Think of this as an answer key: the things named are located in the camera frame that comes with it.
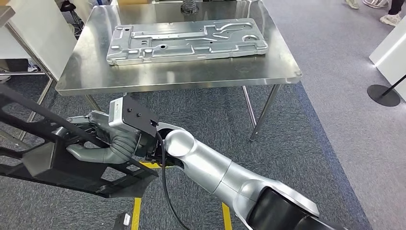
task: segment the gray carpet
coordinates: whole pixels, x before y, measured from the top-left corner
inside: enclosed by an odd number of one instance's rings
[[[12,78],[7,84],[34,99],[45,79]],[[248,141],[252,127],[241,88],[134,93],[133,97],[159,114],[161,121],[184,127],[235,162],[314,200],[323,218],[350,229],[368,229],[368,221],[352,215],[348,200],[343,198],[352,190],[340,190],[341,183],[317,139],[314,124],[309,122],[309,104],[303,103],[307,99],[301,89],[300,84],[281,89],[256,142]],[[249,87],[248,91],[259,114],[270,86]],[[108,102],[118,96],[95,98],[107,109]],[[61,97],[54,91],[47,96],[45,106],[63,117],[89,111],[81,97]],[[131,213],[133,207],[130,198],[103,199],[10,178],[0,178],[0,185],[0,229],[109,230],[116,214]],[[191,229],[224,228],[221,203],[182,172],[168,170],[168,188],[180,218]],[[234,215],[232,224],[234,229],[245,229]],[[180,229],[166,207],[159,180],[148,187],[143,198],[140,229]]]
[[[404,230],[406,104],[384,107],[366,93],[372,84],[389,85],[368,56],[393,27],[379,22],[387,9],[358,2],[357,11],[343,0],[265,5],[373,229]]]

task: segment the person's leg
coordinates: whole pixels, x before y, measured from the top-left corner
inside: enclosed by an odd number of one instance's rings
[[[391,9],[389,10],[389,15],[396,15],[402,10],[402,5],[405,0],[392,0]]]
[[[380,21],[392,26],[398,25],[402,20],[402,17],[400,17],[400,11],[402,10],[404,2],[405,0],[392,0],[391,9],[389,10],[388,15],[380,18]]]
[[[353,9],[359,9],[358,0],[345,0],[345,2]]]

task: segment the person's shoe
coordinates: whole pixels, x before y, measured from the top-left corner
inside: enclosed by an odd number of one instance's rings
[[[345,0],[345,2],[353,9],[359,9],[360,6],[358,5],[357,0]]]
[[[379,19],[382,23],[391,25],[391,26],[397,26],[399,22],[402,20],[400,17],[400,13],[395,14],[395,15],[385,15],[384,17]]]

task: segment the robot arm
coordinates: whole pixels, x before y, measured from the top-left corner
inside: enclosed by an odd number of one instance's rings
[[[106,126],[107,117],[110,127]],[[116,142],[114,148],[113,142],[110,148],[98,149],[99,155],[95,149],[84,149],[78,145],[69,146],[67,150],[78,160],[105,162],[108,156],[109,163],[122,163],[132,157],[128,148],[131,146],[130,151],[133,151],[133,154],[162,163],[159,162],[162,156],[162,153],[158,153],[159,143],[156,138],[151,138],[154,132],[159,133],[164,141],[165,154],[168,154],[166,161],[181,168],[199,186],[229,206],[248,229],[344,229],[339,226],[333,227],[318,219],[316,204],[297,191],[232,162],[231,159],[196,140],[183,128],[158,123],[158,118],[153,117],[149,111],[129,97],[112,101],[108,116],[93,111],[87,118],[96,126],[101,126],[112,140],[119,136],[125,141]]]

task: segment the table leg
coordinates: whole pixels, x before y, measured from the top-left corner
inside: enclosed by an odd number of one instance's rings
[[[264,108],[262,109],[261,115],[259,116],[258,122],[254,127],[254,131],[251,134],[251,137],[249,138],[250,141],[255,140],[255,138],[257,137],[257,134],[259,132],[259,129],[261,128],[262,124],[265,121],[265,116],[269,111],[269,108],[271,107],[273,101],[276,98],[276,94],[278,93],[278,90],[281,88],[281,85],[273,85],[272,90],[269,94],[269,97],[265,103]]]
[[[48,83],[46,84],[44,90],[42,90],[41,95],[39,96],[39,99],[37,101],[37,104],[41,105],[42,102],[45,99],[46,94],[49,91],[49,88],[51,88],[52,82],[54,80],[52,78],[49,78]],[[36,112],[31,112],[30,116],[27,119],[27,122],[32,122],[34,120],[34,117],[37,113]],[[25,131],[21,131],[20,135],[18,136],[18,140],[24,140],[25,135],[27,134],[27,132]]]
[[[255,120],[255,115],[254,115],[254,111],[252,110],[251,102],[249,101],[247,88],[245,86],[243,86],[242,90],[244,91],[245,101],[247,102],[247,107],[248,107],[249,117],[251,118],[252,127],[255,128],[255,126],[257,125],[257,121]]]
[[[103,112],[103,110],[100,108],[100,106],[96,103],[96,101],[93,99],[91,95],[85,95],[85,99],[90,105],[90,108],[92,110],[97,110]]]

